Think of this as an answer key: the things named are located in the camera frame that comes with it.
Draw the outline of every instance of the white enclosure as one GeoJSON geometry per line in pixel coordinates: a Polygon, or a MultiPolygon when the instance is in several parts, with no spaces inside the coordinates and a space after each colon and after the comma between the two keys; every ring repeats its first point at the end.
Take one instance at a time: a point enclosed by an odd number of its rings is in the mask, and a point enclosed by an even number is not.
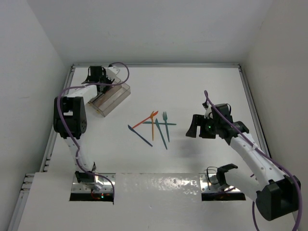
{"type": "MultiPolygon", "coordinates": [[[[76,67],[71,86],[87,76],[87,67],[76,67]]],[[[126,78],[122,68],[119,77],[126,78]]],[[[110,202],[69,201],[74,161],[64,140],[57,135],[47,172],[36,174],[18,231],[33,230],[253,230],[251,204],[246,201],[202,202],[199,174],[207,166],[236,164],[251,170],[227,143],[185,136],[193,114],[204,113],[204,89],[214,103],[228,102],[235,121],[243,121],[257,140],[256,129],[238,68],[131,67],[127,82],[131,95],[107,117],[86,108],[88,127],[84,152],[92,157],[98,172],[116,173],[115,205],[110,202]],[[154,141],[150,125],[135,130],[149,140],[147,145],[127,124],[134,125],[159,110],[167,111],[170,142],[165,149],[158,130],[154,141]]],[[[165,138],[166,130],[162,126],[165,138]]],[[[288,231],[292,214],[272,222],[259,213],[261,230],[288,231]]]]}
{"type": "Polygon", "coordinates": [[[85,62],[241,62],[271,0],[28,0],[58,53],[85,62]]]}

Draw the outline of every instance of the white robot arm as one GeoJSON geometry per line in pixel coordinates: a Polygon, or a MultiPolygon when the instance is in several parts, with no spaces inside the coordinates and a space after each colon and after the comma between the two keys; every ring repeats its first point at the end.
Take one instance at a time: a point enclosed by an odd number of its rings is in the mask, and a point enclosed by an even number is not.
{"type": "MultiPolygon", "coordinates": [[[[252,178],[240,172],[236,165],[228,164],[217,170],[216,178],[220,186],[232,185],[241,190],[256,203],[260,214],[266,220],[273,220],[297,211],[298,194],[295,182],[256,151],[258,146],[249,134],[248,128],[241,121],[233,122],[228,104],[218,104],[215,107],[251,141],[253,147],[207,103],[203,106],[206,108],[205,115],[193,115],[192,124],[186,136],[195,138],[198,126],[200,126],[199,137],[201,138],[215,139],[216,135],[219,135],[242,157],[256,177],[252,178]]],[[[294,178],[300,186],[299,180],[295,176],[294,178]]]]}

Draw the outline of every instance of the white table surface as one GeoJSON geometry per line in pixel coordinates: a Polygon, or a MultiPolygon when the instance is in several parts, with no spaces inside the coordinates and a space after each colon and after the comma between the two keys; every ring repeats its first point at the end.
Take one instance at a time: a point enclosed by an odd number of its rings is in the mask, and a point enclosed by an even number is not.
{"type": "MultiPolygon", "coordinates": [[[[87,76],[87,68],[76,68],[71,86],[79,85],[87,76]]],[[[83,148],[95,161],[99,172],[134,173],[200,173],[207,166],[234,163],[248,169],[241,157],[227,143],[216,138],[188,138],[193,114],[204,114],[204,90],[214,103],[229,103],[234,121],[243,121],[257,139],[254,123],[237,68],[133,67],[128,84],[131,95],[106,118],[86,107],[88,128],[83,135],[83,148]],[[136,128],[153,143],[151,148],[128,129],[150,115],[162,120],[166,111],[170,123],[168,150],[155,127],[152,142],[151,125],[136,128]]],[[[119,77],[126,77],[125,69],[119,77]]],[[[161,126],[165,139],[166,129],[161,126]]],[[[74,164],[66,143],[57,136],[48,171],[62,171],[74,164]]]]}
{"type": "MultiPolygon", "coordinates": [[[[220,138],[187,138],[193,114],[203,114],[206,89],[214,103],[229,103],[235,121],[241,120],[257,139],[253,120],[237,68],[133,67],[128,84],[131,95],[106,118],[87,106],[86,152],[99,172],[117,173],[115,205],[108,202],[70,202],[74,163],[65,142],[58,136],[48,172],[37,173],[19,231],[220,231],[254,230],[251,200],[202,202],[198,174],[207,166],[234,163],[251,171],[220,138]],[[136,130],[153,143],[151,148],[129,131],[151,111],[167,111],[170,123],[168,150],[151,125],[136,130]]],[[[119,77],[125,78],[121,69],[119,77]]],[[[76,68],[72,86],[87,76],[76,68]]],[[[166,131],[162,126],[165,138],[166,131]]],[[[260,230],[291,230],[291,214],[267,222],[259,213],[260,230]]]]}

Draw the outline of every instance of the transparent plastic box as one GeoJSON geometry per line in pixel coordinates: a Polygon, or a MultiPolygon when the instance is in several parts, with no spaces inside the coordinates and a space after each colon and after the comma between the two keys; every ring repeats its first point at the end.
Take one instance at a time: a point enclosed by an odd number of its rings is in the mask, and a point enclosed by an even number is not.
{"type": "MultiPolygon", "coordinates": [[[[106,73],[110,79],[114,79],[114,83],[120,83],[121,80],[116,74],[106,69],[106,73]]],[[[102,116],[106,117],[114,110],[123,100],[130,95],[130,86],[123,83],[110,88],[104,95],[90,100],[89,104],[102,116]]]]}

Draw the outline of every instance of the plastic cutlery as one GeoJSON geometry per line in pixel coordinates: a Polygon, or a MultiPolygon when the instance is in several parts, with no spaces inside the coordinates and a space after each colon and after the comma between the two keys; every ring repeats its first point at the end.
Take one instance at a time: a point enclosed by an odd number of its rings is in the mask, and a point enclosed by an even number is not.
{"type": "Polygon", "coordinates": [[[163,112],[163,120],[165,121],[168,142],[170,142],[167,119],[168,119],[167,112],[163,112]]]}
{"type": "Polygon", "coordinates": [[[144,142],[146,142],[148,145],[153,147],[153,145],[151,145],[150,142],[148,142],[144,137],[142,137],[138,132],[136,132],[130,125],[128,125],[128,128],[129,128],[129,130],[134,132],[137,136],[139,136],[144,142]]]}
{"type": "Polygon", "coordinates": [[[151,116],[152,116],[152,114],[151,114],[149,117],[147,117],[146,119],[144,119],[143,121],[141,121],[140,123],[138,123],[138,124],[136,124],[135,126],[133,126],[132,128],[134,129],[135,127],[139,126],[139,125],[142,124],[143,122],[147,121],[149,118],[151,118],[151,116]]]}
{"type": "Polygon", "coordinates": [[[157,126],[157,128],[158,128],[158,130],[159,130],[159,133],[160,133],[161,137],[162,137],[162,140],[163,140],[163,142],[164,142],[165,148],[168,150],[167,145],[166,145],[166,142],[165,142],[165,138],[164,138],[163,133],[162,133],[162,131],[161,131],[161,129],[160,129],[159,122],[158,122],[157,119],[155,120],[155,124],[156,124],[156,126],[157,126]]]}

